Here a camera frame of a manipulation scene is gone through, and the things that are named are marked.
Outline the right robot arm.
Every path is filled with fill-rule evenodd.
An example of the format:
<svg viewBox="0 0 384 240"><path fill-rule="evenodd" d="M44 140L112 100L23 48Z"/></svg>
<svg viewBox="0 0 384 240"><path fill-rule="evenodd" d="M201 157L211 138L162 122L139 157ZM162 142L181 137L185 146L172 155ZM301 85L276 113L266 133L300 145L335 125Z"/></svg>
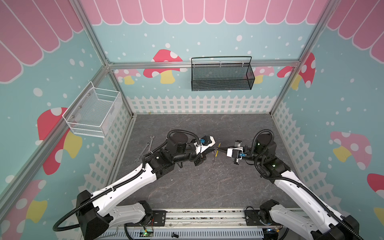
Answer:
<svg viewBox="0 0 384 240"><path fill-rule="evenodd" d="M271 130L259 131L251 146L236 141L231 147L219 148L238 164L245 160L253 165L261 178L283 190L306 213L294 213L277 201L269 200L260 206L260 220L280 224L306 240L361 240L360 224L330 207L304 185L291 168L276 157L275 135Z"/></svg>

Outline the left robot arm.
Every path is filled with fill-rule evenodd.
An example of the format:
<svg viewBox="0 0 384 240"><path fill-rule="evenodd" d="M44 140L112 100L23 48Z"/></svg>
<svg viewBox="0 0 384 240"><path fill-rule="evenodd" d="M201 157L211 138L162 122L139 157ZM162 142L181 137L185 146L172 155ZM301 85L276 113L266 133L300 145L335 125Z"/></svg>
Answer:
<svg viewBox="0 0 384 240"><path fill-rule="evenodd" d="M147 225L153 211L146 201L139 201L127 210L118 208L123 200L174 170L183 162L195 166L206 160L214 151L212 136L199 138L185 130L171 130L166 140L141 157L141 163L132 172L116 182L90 193L85 190L78 194L76 206L61 217L54 225L54 232L80 229L85 240L95 240L110 227L122 223Z"/></svg>

